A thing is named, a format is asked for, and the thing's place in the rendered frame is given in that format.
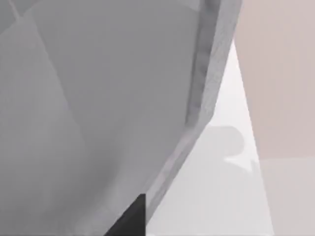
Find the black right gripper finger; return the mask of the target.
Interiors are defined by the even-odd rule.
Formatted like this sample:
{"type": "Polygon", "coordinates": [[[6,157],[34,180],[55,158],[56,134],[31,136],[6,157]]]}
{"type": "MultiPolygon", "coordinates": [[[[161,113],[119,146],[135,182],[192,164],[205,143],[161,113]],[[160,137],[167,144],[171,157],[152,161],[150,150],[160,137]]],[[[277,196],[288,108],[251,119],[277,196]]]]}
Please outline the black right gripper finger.
{"type": "Polygon", "coordinates": [[[103,236],[146,236],[146,194],[140,194],[103,236]]]}

